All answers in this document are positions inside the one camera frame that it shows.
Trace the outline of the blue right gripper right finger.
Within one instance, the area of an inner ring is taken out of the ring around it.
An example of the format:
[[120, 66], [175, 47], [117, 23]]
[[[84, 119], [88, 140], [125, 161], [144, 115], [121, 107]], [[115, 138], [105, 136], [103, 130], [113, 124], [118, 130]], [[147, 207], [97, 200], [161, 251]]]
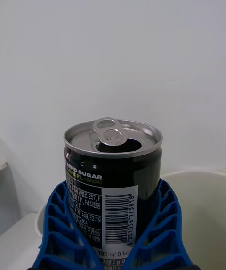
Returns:
[[182, 241], [182, 212], [171, 186], [160, 180], [154, 217], [126, 259], [127, 270], [178, 270], [192, 266]]

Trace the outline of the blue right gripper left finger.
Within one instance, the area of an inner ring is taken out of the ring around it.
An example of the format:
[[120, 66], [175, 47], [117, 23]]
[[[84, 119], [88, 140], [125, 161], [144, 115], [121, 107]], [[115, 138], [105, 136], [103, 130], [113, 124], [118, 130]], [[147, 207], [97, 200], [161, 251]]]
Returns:
[[103, 266], [72, 220], [66, 182], [56, 186], [44, 212], [42, 243], [33, 270], [102, 270]]

